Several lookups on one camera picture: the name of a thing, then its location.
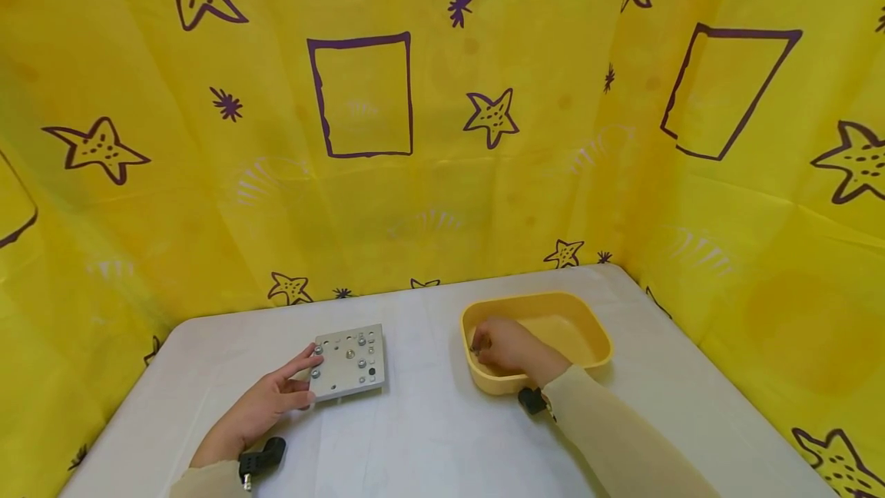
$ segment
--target table surface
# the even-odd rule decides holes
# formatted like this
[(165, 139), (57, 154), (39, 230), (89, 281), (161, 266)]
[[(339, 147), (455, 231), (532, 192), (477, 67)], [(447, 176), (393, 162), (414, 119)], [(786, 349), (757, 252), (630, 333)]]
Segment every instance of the table surface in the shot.
[(169, 336), (64, 498), (168, 496), (211, 424), (316, 335), (382, 323), (383, 389), (296, 412), (260, 498), (607, 496), (547, 414), (473, 385), (459, 319), (474, 301), (565, 291), (614, 343), (600, 382), (657, 427), (725, 497), (833, 491), (613, 265), (572, 267), (188, 321)]

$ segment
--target right hand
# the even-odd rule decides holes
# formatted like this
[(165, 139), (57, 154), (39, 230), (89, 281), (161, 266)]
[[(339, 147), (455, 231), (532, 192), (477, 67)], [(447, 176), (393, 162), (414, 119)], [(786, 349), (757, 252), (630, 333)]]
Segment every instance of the right hand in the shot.
[(545, 387), (571, 365), (555, 348), (504, 317), (489, 317), (477, 325), (471, 348), (480, 364), (523, 371), (538, 387)]

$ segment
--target yellow backdrop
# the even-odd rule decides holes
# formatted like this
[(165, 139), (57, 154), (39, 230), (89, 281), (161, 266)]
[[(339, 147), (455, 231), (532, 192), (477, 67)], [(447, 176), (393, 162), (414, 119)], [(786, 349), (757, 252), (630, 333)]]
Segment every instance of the yellow backdrop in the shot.
[(884, 5), (0, 0), (0, 493), (190, 317), (612, 261), (885, 496)]

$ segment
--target sleeve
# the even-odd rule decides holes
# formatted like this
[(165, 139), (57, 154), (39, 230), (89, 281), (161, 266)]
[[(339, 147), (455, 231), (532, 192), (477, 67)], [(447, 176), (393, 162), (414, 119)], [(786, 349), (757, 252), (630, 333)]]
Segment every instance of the sleeve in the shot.
[(572, 365), (543, 393), (612, 498), (718, 497), (673, 444), (580, 367)]
[(219, 462), (188, 469), (169, 492), (169, 498), (249, 498), (240, 484), (240, 464)]

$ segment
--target yellow tub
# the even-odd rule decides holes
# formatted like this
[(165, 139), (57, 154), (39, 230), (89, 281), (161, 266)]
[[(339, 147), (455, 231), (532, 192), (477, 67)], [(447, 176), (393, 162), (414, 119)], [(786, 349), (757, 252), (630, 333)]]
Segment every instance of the yellow tub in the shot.
[(461, 314), (464, 352), (473, 382), (489, 394), (518, 393), (530, 385), (522, 372), (489, 368), (470, 351), (476, 325), (490, 316), (515, 319), (538, 339), (585, 370), (612, 358), (612, 340), (584, 301), (569, 293), (526, 294), (471, 304)]

